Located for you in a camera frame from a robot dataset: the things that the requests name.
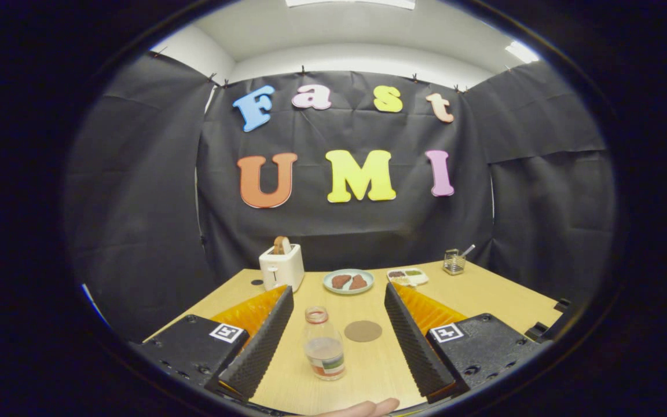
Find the black backdrop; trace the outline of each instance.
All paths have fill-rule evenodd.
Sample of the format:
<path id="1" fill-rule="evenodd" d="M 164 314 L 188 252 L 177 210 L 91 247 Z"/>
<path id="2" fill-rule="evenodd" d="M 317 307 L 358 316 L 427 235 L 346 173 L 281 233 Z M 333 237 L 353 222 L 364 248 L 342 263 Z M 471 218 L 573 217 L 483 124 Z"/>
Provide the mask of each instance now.
<path id="1" fill-rule="evenodd" d="M 291 104 L 297 88 L 331 88 L 327 110 Z M 243 132 L 232 103 L 275 87 L 271 119 Z M 402 111 L 376 110 L 372 90 L 399 89 Z M 470 260 L 551 298 L 584 301 L 611 243 L 614 184 L 604 143 L 576 93 L 546 63 L 498 74 L 466 93 L 397 76 L 343 71 L 267 76 L 217 88 L 147 54 L 113 80 L 85 120 L 66 182 L 66 229 L 77 282 L 119 335 L 141 341 L 258 256 L 277 235 L 302 246 L 308 271 L 436 261 L 476 244 Z M 426 96 L 455 116 L 439 121 Z M 329 203 L 328 151 L 391 153 L 397 197 Z M 443 150 L 455 194 L 434 197 L 424 151 Z M 295 152 L 292 193 L 252 208 L 238 159 L 261 155 L 276 188 L 276 153 Z M 193 174 L 197 170 L 198 214 Z"/>
<path id="2" fill-rule="evenodd" d="M 86 117 L 64 183 L 74 274 L 108 324 L 142 341 L 215 284 L 202 256 L 194 166 L 206 77 L 146 54 Z"/>
<path id="3" fill-rule="evenodd" d="M 243 132 L 243 117 L 232 103 L 263 85 L 272 85 L 271 119 Z M 321 84 L 331 89 L 331 108 L 294 108 L 298 87 Z M 400 91 L 399 113 L 376 110 L 374 87 Z M 440 93 L 450 102 L 455 121 L 440 122 L 426 96 Z M 329 203 L 331 162 L 328 151 L 349 151 L 362 166 L 370 151 L 391 153 L 389 201 Z M 455 194 L 434 197 L 431 163 L 424 152 L 449 153 L 448 171 Z M 257 209 L 239 195 L 244 156 L 262 155 L 261 188 L 276 189 L 275 153 L 294 152 L 292 195 L 277 208 Z M 243 267 L 258 267 L 258 256 L 277 235 L 300 243 L 305 269 L 382 268 L 435 261 L 445 249 L 477 245 L 471 259 L 487 263 L 490 239 L 490 174 L 463 97 L 447 87 L 382 74 L 334 71 L 285 74 L 237 82 L 219 88 L 202 129 L 197 164 L 200 217 L 208 236 L 212 269 L 227 279 Z"/>
<path id="4" fill-rule="evenodd" d="M 331 88 L 331 108 L 291 105 L 302 85 Z M 271 85 L 271 119 L 243 132 L 233 102 Z M 400 91 L 399 113 L 376 110 L 372 90 Z M 434 116 L 426 96 L 450 102 L 455 121 Z M 392 155 L 395 200 L 328 203 L 327 151 Z M 449 153 L 455 194 L 433 197 L 430 149 Z M 265 192 L 276 189 L 276 153 L 295 152 L 292 195 L 277 208 L 246 205 L 236 161 L 267 159 Z M 225 280 L 277 235 L 300 243 L 307 270 L 382 268 L 436 261 L 477 245 L 470 260 L 551 298 L 581 302 L 600 279 L 614 225 L 614 179 L 595 121 L 546 63 L 498 74 L 469 92 L 397 76 L 325 72 L 266 76 L 215 92 L 198 158 L 200 221 L 208 263 Z M 492 202 L 492 187 L 495 207 Z"/>
<path id="5" fill-rule="evenodd" d="M 587 301 L 617 209 L 596 122 L 546 63 L 498 74 L 466 99 L 493 180 L 489 269 L 556 300 Z"/>

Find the wooden table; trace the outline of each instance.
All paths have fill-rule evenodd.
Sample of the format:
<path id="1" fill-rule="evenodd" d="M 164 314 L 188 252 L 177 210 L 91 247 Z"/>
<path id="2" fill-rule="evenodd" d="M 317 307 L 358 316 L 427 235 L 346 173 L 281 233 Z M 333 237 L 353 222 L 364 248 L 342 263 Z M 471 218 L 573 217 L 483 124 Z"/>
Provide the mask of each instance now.
<path id="1" fill-rule="evenodd" d="M 554 309 L 556 301 L 551 298 L 469 262 L 466 271 L 456 276 L 442 271 L 442 261 L 413 266 L 421 268 L 429 277 L 428 283 L 416 287 L 420 293 L 468 317 L 489 312 L 517 332 L 524 333 L 538 321 L 553 325 L 560 315 Z M 399 409 L 425 402 L 426 398 L 419 395 L 384 309 L 389 269 L 370 269 L 375 277 L 374 285 L 358 295 L 334 294 L 323 287 L 326 272 L 306 272 L 294 293 L 295 308 L 280 345 L 250 402 L 302 415 L 342 409 L 361 401 L 379 402 L 390 397 L 400 400 Z M 261 271 L 243 269 L 164 329 L 186 314 L 209 319 L 261 294 L 264 287 L 251 284 L 256 279 L 262 279 Z M 313 376 L 302 350 L 305 309 L 317 305 L 328 309 L 331 321 L 342 333 L 346 374 L 333 382 Z M 366 343 L 350 341 L 344 336 L 344 328 L 357 320 L 378 323 L 382 326 L 382 336 Z"/>

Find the white toaster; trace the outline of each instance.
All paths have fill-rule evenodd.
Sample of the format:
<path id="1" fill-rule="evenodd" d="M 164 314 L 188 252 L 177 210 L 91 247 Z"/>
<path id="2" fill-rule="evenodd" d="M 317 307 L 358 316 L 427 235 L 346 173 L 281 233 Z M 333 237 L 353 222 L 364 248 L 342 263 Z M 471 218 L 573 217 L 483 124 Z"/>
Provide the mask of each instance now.
<path id="1" fill-rule="evenodd" d="M 264 288 L 269 291 L 272 288 L 286 284 L 297 291 L 305 269 L 302 266 L 302 250 L 300 245 L 291 245 L 292 250 L 288 254 L 273 254 L 274 246 L 259 256 L 259 267 L 262 269 Z"/>

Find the meat slice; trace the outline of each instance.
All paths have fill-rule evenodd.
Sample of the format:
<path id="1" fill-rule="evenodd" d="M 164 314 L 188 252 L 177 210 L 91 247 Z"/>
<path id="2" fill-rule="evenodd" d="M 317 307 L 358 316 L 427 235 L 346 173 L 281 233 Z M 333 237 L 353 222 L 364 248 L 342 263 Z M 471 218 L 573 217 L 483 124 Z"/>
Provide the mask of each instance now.
<path id="1" fill-rule="evenodd" d="M 367 281 L 362 278 L 362 275 L 354 275 L 352 278 L 351 285 L 349 285 L 349 290 L 359 290 L 359 288 L 367 287 Z"/>
<path id="2" fill-rule="evenodd" d="M 341 288 L 344 287 L 344 284 L 349 282 L 350 279 L 351 275 L 336 275 L 331 280 L 331 287 L 341 290 Z"/>

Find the hand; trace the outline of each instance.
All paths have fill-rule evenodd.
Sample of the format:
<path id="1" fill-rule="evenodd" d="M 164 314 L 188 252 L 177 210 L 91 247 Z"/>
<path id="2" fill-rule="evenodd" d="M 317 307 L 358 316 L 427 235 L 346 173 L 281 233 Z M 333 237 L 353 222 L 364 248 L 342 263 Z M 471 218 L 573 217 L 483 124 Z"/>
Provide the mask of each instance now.
<path id="1" fill-rule="evenodd" d="M 365 401 L 349 408 L 324 412 L 313 417 L 382 417 L 398 408 L 399 405 L 400 401 L 396 398 L 388 398 L 379 404 Z"/>

